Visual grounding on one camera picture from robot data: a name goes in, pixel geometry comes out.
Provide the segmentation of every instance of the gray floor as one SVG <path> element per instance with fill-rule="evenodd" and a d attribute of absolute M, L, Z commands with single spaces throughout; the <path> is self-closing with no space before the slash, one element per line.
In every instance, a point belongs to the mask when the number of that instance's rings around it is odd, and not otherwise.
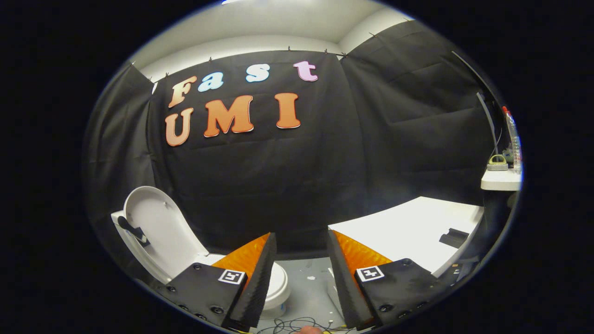
<path fill-rule="evenodd" d="M 311 317 L 315 319 L 316 323 L 329 328 L 337 328 L 345 324 L 326 290 L 327 281 L 332 279 L 328 272 L 328 268 L 331 267 L 330 258 L 277 261 L 276 263 L 287 271 L 291 288 L 291 295 L 285 302 L 285 314 L 279 317 L 280 320 L 289 322 L 300 317 Z M 258 328 L 252 329 L 250 332 L 260 332 L 261 334 L 288 333 L 294 329 L 298 332 L 300 327 L 312 326 L 310 321 L 311 319 L 293 321 L 293 328 L 288 327 L 289 323 L 285 323 L 286 330 L 281 331 L 277 328 L 275 331 L 273 319 L 261 319 Z M 366 330 L 359 332 L 351 330 L 349 334 L 362 332 L 366 332 Z"/>

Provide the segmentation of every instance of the toilet lid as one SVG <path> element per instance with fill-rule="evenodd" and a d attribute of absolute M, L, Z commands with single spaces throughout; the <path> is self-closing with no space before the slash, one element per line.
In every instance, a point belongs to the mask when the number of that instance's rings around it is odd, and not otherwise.
<path fill-rule="evenodd" d="M 175 202 L 157 188 L 133 190 L 124 203 L 124 216 L 132 227 L 143 230 L 150 241 L 144 247 L 146 253 L 170 278 L 184 271 L 196 256 L 208 255 Z"/>

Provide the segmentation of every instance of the white shelf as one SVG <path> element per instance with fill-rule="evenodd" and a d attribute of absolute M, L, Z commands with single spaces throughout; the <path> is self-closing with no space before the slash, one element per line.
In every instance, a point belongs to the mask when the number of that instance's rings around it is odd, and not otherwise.
<path fill-rule="evenodd" d="M 485 171 L 481 180 L 481 189 L 499 191 L 518 191 L 522 184 L 522 174 L 506 171 Z"/>

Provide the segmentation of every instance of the black curtain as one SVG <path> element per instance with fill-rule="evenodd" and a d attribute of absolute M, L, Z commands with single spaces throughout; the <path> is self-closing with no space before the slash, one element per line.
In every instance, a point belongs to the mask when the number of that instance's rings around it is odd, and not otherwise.
<path fill-rule="evenodd" d="M 124 208 L 128 194 L 154 186 L 146 124 L 153 83 L 130 63 L 103 90 L 83 138 L 84 203 L 103 247 L 135 276 L 147 273 L 117 233 L 110 214 Z"/>
<path fill-rule="evenodd" d="M 453 48 L 410 21 L 342 59 L 363 133 L 366 214 L 419 196 L 482 205 L 494 143 L 481 84 Z"/>
<path fill-rule="evenodd" d="M 280 259 L 326 256 L 328 224 L 388 209 L 418 196 L 482 205 L 493 150 L 476 97 L 481 83 L 455 46 L 416 21 L 390 27 L 340 61 L 324 52 L 266 51 L 225 57 L 153 84 L 124 66 L 100 98 L 87 130 L 84 180 L 91 223 L 124 266 L 136 266 L 109 219 L 135 187 L 153 185 L 178 204 L 200 241 L 226 254 L 274 231 Z M 293 64 L 315 65 L 303 81 Z M 269 64 L 269 77 L 246 69 Z M 199 92 L 201 79 L 223 85 Z M 197 81 L 169 108 L 175 84 Z M 301 125 L 279 129 L 278 93 L 295 93 Z M 205 137 L 205 104 L 230 108 L 253 97 L 247 133 Z M 194 108 L 189 136 L 167 144 L 165 118 Z"/>
<path fill-rule="evenodd" d="M 304 81 L 293 64 L 315 65 L 317 81 Z M 269 77 L 246 81 L 246 69 L 268 64 Z M 199 92 L 201 79 L 223 73 L 223 85 Z M 169 108 L 172 87 L 192 76 L 184 100 Z M 279 129 L 278 93 L 295 93 L 298 128 Z M 221 131 L 205 137 L 205 104 L 253 97 L 246 133 Z M 189 137 L 170 146 L 165 118 L 194 108 Z M 159 81 L 150 104 L 151 150 L 156 152 L 157 186 L 164 189 L 210 251 L 227 253 L 268 231 L 277 234 L 281 256 L 295 251 L 318 254 L 320 232 L 329 223 L 364 214 L 364 156 L 361 126 L 347 79 L 335 55 L 323 52 L 267 51 L 199 64 Z M 182 132 L 178 116 L 176 133 Z"/>

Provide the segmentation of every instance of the orange letter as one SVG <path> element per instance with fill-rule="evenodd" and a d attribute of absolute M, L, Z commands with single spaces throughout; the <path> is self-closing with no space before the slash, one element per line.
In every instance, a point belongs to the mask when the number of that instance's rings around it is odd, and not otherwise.
<path fill-rule="evenodd" d="M 178 146 L 183 144 L 189 136 L 189 118 L 194 108 L 184 109 L 182 111 L 183 123 L 182 123 L 182 134 L 179 136 L 175 135 L 175 120 L 178 119 L 178 114 L 173 114 L 167 116 L 165 118 L 165 123 L 167 127 L 165 128 L 165 138 L 167 139 L 167 144 L 170 146 Z"/>
<path fill-rule="evenodd" d="M 227 133 L 233 119 L 235 119 L 235 123 L 231 131 L 234 133 L 252 131 L 254 126 L 249 122 L 249 103 L 253 99 L 250 95 L 239 96 L 233 101 L 228 111 L 221 100 L 206 103 L 205 107 L 208 109 L 208 126 L 204 132 L 204 136 L 218 136 L 219 129 L 217 129 L 217 123 L 219 123 L 221 130 Z"/>
<path fill-rule="evenodd" d="M 198 78 L 195 76 L 188 78 L 173 87 L 173 98 L 171 98 L 171 102 L 169 103 L 169 107 L 172 108 L 175 105 L 178 105 L 182 102 L 185 97 L 182 94 L 187 94 L 189 92 L 190 83 L 195 83 Z"/>
<path fill-rule="evenodd" d="M 274 95 L 274 98 L 279 101 L 279 121 L 276 126 L 281 129 L 298 128 L 301 122 L 295 116 L 295 100 L 299 98 L 294 93 L 280 93 Z"/>

